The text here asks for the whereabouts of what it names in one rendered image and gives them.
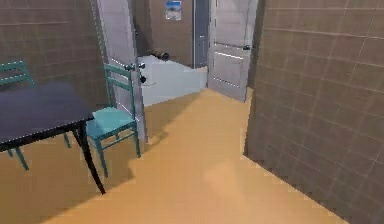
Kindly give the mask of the dark brown cylinder object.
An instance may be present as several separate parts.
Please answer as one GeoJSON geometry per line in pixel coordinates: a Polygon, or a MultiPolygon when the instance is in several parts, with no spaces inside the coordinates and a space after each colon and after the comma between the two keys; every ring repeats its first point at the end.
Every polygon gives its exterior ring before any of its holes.
{"type": "Polygon", "coordinates": [[[166,52],[156,51],[156,50],[149,50],[148,53],[152,56],[155,56],[159,60],[167,61],[169,59],[169,54],[166,52]]]}

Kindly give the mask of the dark grey room door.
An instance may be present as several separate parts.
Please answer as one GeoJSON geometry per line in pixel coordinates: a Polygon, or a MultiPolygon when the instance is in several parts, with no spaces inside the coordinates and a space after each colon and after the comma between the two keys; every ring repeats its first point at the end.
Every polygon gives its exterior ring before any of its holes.
{"type": "Polygon", "coordinates": [[[194,67],[201,68],[208,61],[209,0],[194,0],[194,67]]]}

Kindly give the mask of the teal wooden chair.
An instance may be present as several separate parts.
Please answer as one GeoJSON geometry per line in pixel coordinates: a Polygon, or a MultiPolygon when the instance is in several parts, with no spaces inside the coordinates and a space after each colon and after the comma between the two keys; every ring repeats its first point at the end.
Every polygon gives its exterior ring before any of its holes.
{"type": "Polygon", "coordinates": [[[91,145],[97,150],[100,164],[105,176],[108,176],[108,168],[104,151],[111,146],[128,139],[134,138],[137,157],[141,157],[138,123],[136,121],[136,109],[134,88],[131,72],[125,67],[112,64],[104,64],[106,79],[106,91],[108,103],[106,107],[93,112],[94,119],[87,122],[87,136],[92,140],[91,145]],[[118,87],[129,93],[128,102],[131,105],[130,113],[118,108],[118,103],[112,101],[111,89],[118,87]]]}
{"type": "MultiPolygon", "coordinates": [[[[0,90],[7,87],[17,86],[19,83],[26,83],[29,86],[35,86],[35,81],[27,69],[26,63],[22,60],[0,63],[0,90]]],[[[6,111],[6,106],[0,102],[0,114],[6,111]]],[[[21,162],[24,170],[28,171],[29,166],[25,161],[24,155],[19,147],[8,149],[6,151],[10,157],[14,157],[14,153],[21,162]]]]}

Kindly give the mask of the black dining table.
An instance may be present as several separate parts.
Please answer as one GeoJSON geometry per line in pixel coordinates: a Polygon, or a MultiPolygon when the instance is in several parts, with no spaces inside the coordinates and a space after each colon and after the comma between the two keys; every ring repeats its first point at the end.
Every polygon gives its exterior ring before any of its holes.
{"type": "Polygon", "coordinates": [[[72,131],[99,191],[105,194],[87,140],[94,117],[68,82],[0,92],[0,152],[72,131]]]}

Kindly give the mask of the blue framed wall picture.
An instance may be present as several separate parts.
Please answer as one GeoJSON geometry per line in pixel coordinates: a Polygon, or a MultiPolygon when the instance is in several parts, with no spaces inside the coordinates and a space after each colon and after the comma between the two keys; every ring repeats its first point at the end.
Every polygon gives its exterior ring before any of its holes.
{"type": "Polygon", "coordinates": [[[182,2],[170,0],[165,3],[165,18],[180,21],[182,19],[182,2]]]}

